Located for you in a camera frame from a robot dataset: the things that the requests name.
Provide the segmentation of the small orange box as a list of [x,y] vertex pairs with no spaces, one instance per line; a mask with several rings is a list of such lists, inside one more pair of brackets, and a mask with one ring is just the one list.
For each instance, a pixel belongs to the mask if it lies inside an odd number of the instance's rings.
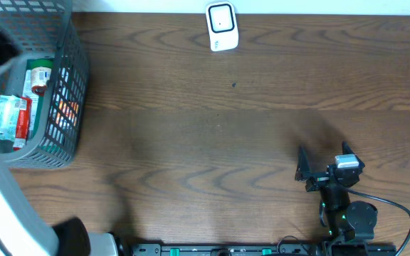
[[77,102],[65,103],[60,101],[58,105],[58,113],[56,114],[56,124],[63,125],[73,124],[74,126],[78,122],[79,105]]

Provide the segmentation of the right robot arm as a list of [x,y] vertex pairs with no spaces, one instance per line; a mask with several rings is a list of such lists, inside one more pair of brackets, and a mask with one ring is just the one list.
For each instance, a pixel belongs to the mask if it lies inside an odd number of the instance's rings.
[[367,242],[374,238],[377,208],[349,198],[349,188],[359,182],[363,168],[364,163],[346,142],[342,142],[342,154],[323,172],[312,171],[306,150],[298,149],[295,180],[304,181],[307,192],[320,193],[320,222],[330,235],[309,249],[311,255],[369,254]]

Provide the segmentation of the teal white wipes packet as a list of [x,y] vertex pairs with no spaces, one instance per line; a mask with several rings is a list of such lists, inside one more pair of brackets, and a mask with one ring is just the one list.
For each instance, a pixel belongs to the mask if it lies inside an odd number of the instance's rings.
[[0,140],[15,141],[21,98],[0,96]]

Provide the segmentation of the green lid Knorr jar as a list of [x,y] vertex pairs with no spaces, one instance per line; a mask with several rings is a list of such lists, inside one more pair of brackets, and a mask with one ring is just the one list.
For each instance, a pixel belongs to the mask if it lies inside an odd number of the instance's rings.
[[38,96],[44,96],[47,82],[50,80],[53,61],[51,59],[36,59],[29,63],[31,69],[31,91]]

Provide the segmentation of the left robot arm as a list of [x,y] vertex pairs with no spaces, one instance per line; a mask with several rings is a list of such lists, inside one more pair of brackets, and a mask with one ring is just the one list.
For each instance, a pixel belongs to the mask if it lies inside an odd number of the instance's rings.
[[[0,27],[0,74],[21,51]],[[89,233],[79,218],[49,226],[31,207],[0,155],[0,255],[119,255],[109,233]]]

